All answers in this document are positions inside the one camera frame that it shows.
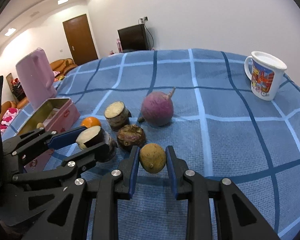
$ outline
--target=white mug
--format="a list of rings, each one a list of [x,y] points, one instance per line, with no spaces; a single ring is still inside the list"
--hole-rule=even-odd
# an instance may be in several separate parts
[[[252,59],[252,74],[249,60]],[[274,99],[282,82],[287,65],[278,58],[261,51],[251,52],[244,62],[244,71],[251,80],[251,90],[259,98],[270,101]]]

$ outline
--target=pink tin box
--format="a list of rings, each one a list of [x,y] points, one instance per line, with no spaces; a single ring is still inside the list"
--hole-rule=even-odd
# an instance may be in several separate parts
[[[24,123],[19,134],[36,129],[38,123],[43,123],[46,131],[58,133],[69,130],[80,113],[70,98],[49,98]],[[27,172],[42,171],[54,150],[48,150],[25,166]]]

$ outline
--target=pink kettle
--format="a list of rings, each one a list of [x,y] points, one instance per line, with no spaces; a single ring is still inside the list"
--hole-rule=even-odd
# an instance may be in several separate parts
[[[16,64],[18,78],[32,105],[37,109],[48,98],[57,94],[53,87],[54,74],[43,49],[37,48]]]

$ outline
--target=turnip root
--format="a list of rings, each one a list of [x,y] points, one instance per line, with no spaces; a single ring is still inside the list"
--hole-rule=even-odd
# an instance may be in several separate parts
[[[113,131],[118,131],[129,124],[129,117],[131,117],[131,113],[121,101],[110,104],[105,110],[105,118]]]
[[[134,145],[142,147],[145,144],[146,134],[141,127],[128,124],[118,131],[117,141],[122,149],[130,152]]]
[[[158,173],[166,165],[166,153],[160,145],[149,143],[140,150],[139,160],[147,172]]]
[[[92,126],[82,131],[75,141],[81,150],[92,147],[98,143],[104,142],[109,145],[109,154],[105,159],[98,160],[99,162],[107,162],[115,156],[116,148],[118,147],[115,140],[103,130],[100,126]]]
[[[139,122],[146,120],[150,125],[163,126],[170,122],[173,116],[173,103],[171,97],[176,88],[167,95],[163,92],[154,91],[146,96],[141,105],[142,117]]]

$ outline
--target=turnip stem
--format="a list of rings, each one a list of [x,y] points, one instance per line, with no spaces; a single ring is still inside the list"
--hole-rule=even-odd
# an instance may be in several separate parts
[[[170,93],[168,94],[168,98],[171,98],[173,96],[173,93],[176,91],[176,88],[174,87]]]

